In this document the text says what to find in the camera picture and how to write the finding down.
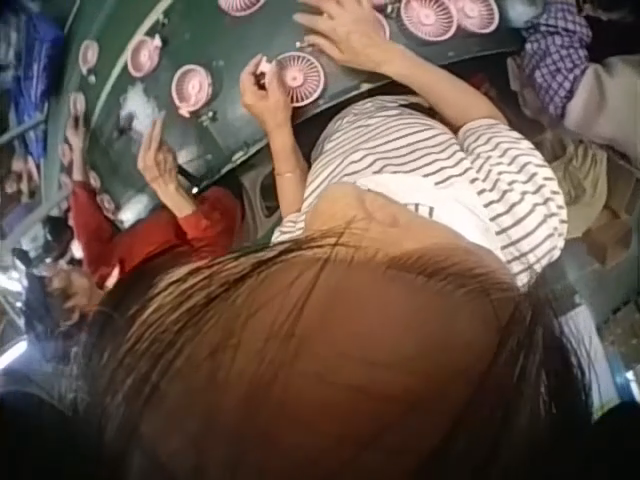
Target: bracelet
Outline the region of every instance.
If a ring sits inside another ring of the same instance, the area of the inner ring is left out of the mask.
[[[274,172],[274,174],[276,177],[286,178],[286,177],[295,177],[296,175],[299,175],[300,172],[284,172],[284,173]]]

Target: pink mini fan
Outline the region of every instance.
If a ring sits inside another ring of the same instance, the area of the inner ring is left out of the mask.
[[[89,185],[91,185],[94,190],[100,190],[100,187],[102,187],[102,181],[100,180],[98,174],[93,170],[89,170],[88,176]]]
[[[450,38],[458,27],[448,0],[402,0],[400,16],[411,33],[430,42]]]
[[[385,38],[389,40],[389,38],[391,37],[391,30],[389,29],[389,23],[387,22],[387,19],[384,18],[379,13],[376,13],[376,15],[378,16],[378,19],[380,20],[380,24],[382,25],[382,28],[384,30]]]
[[[69,95],[69,111],[71,115],[81,117],[87,111],[87,99],[82,92],[73,92]]]
[[[71,147],[68,144],[63,143],[58,146],[58,156],[60,157],[62,165],[65,167],[71,166]]]
[[[211,74],[198,65],[185,65],[176,72],[171,83],[171,96],[180,115],[189,117],[211,99]]]
[[[500,11],[493,0],[454,0],[458,25],[474,33],[491,33],[500,22]]]
[[[218,0],[218,5],[222,10],[234,17],[244,17],[251,15],[258,10],[266,0]]]
[[[69,177],[65,172],[60,173],[60,186],[65,190],[71,190],[73,188],[71,177]]]
[[[95,40],[85,40],[80,45],[80,52],[78,53],[78,65],[83,75],[87,75],[89,71],[93,70],[98,63],[98,56],[100,55],[100,46]]]
[[[276,61],[294,107],[304,107],[320,97],[326,82],[322,65],[315,58],[306,53],[291,52],[280,55]]]
[[[106,193],[101,193],[96,197],[96,201],[98,205],[100,205],[100,209],[102,213],[104,213],[105,217],[110,219],[114,219],[116,217],[116,204],[113,203],[113,200]]]
[[[142,36],[136,39],[129,47],[127,55],[127,67],[129,73],[135,78],[149,75],[158,66],[160,61],[160,49],[162,40],[155,37]]]

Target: striped shirt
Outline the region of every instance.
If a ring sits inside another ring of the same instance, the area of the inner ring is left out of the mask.
[[[565,200],[551,168],[506,125],[478,120],[456,137],[441,123],[403,107],[416,102],[424,103],[417,97],[378,97],[338,115],[312,153],[300,212],[283,220],[273,241],[302,235],[306,213],[331,184],[357,184],[381,174],[416,175],[438,188],[475,192],[506,265],[519,285],[530,284],[558,258],[566,237]],[[418,213],[432,218],[437,208]]]

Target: light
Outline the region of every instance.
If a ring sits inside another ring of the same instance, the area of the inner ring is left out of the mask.
[[[10,276],[5,275],[4,273],[0,273],[0,288],[5,288],[18,293],[23,290],[22,284],[19,281],[10,278]]]
[[[0,355],[0,370],[4,369],[7,365],[13,362],[16,358],[22,355],[27,350],[27,341],[21,340],[16,343],[9,350]]]

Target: hand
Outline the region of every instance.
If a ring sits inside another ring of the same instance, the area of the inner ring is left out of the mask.
[[[138,153],[138,170],[158,197],[179,187],[175,152],[162,142],[164,116],[155,120]]]
[[[256,73],[263,56],[258,55],[240,76],[242,104],[270,135],[282,128],[291,127],[291,100],[274,62],[266,73],[265,90],[258,88]]]
[[[73,93],[71,94],[72,98],[69,102],[71,104],[71,112],[69,120],[67,120],[65,135],[67,137],[67,142],[71,147],[71,153],[75,156],[82,154],[86,129],[84,125],[85,103],[84,101],[75,101],[73,98],[74,95],[75,94]]]
[[[297,13],[294,20],[315,33],[305,41],[347,67],[381,72],[387,40],[370,0],[299,0],[323,15]]]
[[[89,274],[81,268],[55,267],[49,272],[49,291],[65,299],[64,308],[71,314],[64,326],[70,326],[98,306],[103,292]]]

